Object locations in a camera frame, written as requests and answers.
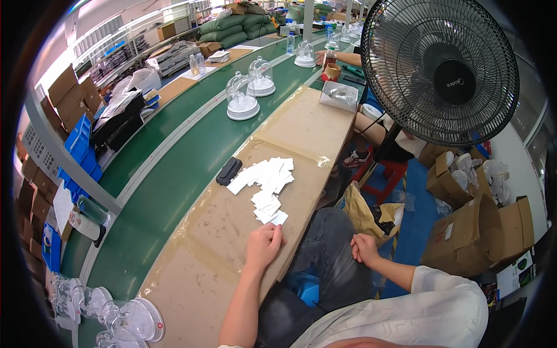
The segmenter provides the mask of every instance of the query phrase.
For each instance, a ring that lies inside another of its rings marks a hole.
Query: blue floor
[[[378,189],[383,189],[386,180],[381,173],[383,166],[379,165],[375,172],[370,176],[367,184]],[[393,261],[404,264],[419,265],[420,258],[426,248],[429,232],[433,223],[441,218],[437,214],[434,197],[426,191],[427,169],[418,163],[417,159],[408,162],[406,192],[415,196],[414,208],[411,212],[404,210],[402,224],[398,236],[397,247],[394,252]],[[402,190],[402,180],[398,183],[395,190]],[[368,205],[375,204],[375,196],[362,192],[362,196]],[[385,203],[394,202],[393,194],[385,200]],[[379,248],[379,254],[388,258],[393,247],[393,239],[383,244]],[[397,297],[406,295],[408,292],[387,280],[384,287],[381,285],[382,276],[378,273],[373,275],[373,283],[376,288],[381,288],[381,298]]]

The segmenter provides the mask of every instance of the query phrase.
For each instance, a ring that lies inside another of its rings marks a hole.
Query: red stool
[[[370,154],[368,160],[360,167],[360,169],[356,171],[356,173],[354,173],[354,175],[352,175],[351,181],[356,180],[359,182],[371,166],[371,163],[373,162],[373,146],[368,147],[368,151]],[[404,173],[406,173],[406,169],[408,168],[408,161],[398,163],[382,160],[379,164],[385,167],[385,170],[383,171],[383,176],[387,179],[387,186],[385,186],[385,189],[380,191],[375,187],[366,185],[365,183],[360,187],[360,190],[372,194],[377,198],[376,204],[382,204],[383,201],[385,201],[388,195],[390,195],[393,189],[397,186],[398,182],[402,179]]]

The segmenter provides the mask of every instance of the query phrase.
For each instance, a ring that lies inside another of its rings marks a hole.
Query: black electric fan
[[[394,120],[374,163],[402,129],[429,143],[464,147],[498,134],[519,97],[515,55],[474,0],[379,0],[361,34],[368,86]]]

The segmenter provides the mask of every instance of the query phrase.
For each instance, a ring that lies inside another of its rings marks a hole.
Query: clear plastic bottle
[[[207,72],[207,69],[205,68],[205,59],[203,58],[203,55],[201,53],[197,54],[197,69],[199,70],[199,74],[203,75],[204,73]]]
[[[102,210],[98,205],[93,203],[89,198],[80,195],[77,199],[77,207],[81,213],[99,225],[108,226],[110,222],[110,214]]]
[[[189,68],[192,70],[192,75],[199,75],[199,69],[197,69],[197,60],[193,55],[189,55]]]
[[[290,33],[286,39],[286,54],[288,56],[294,55],[294,33]]]

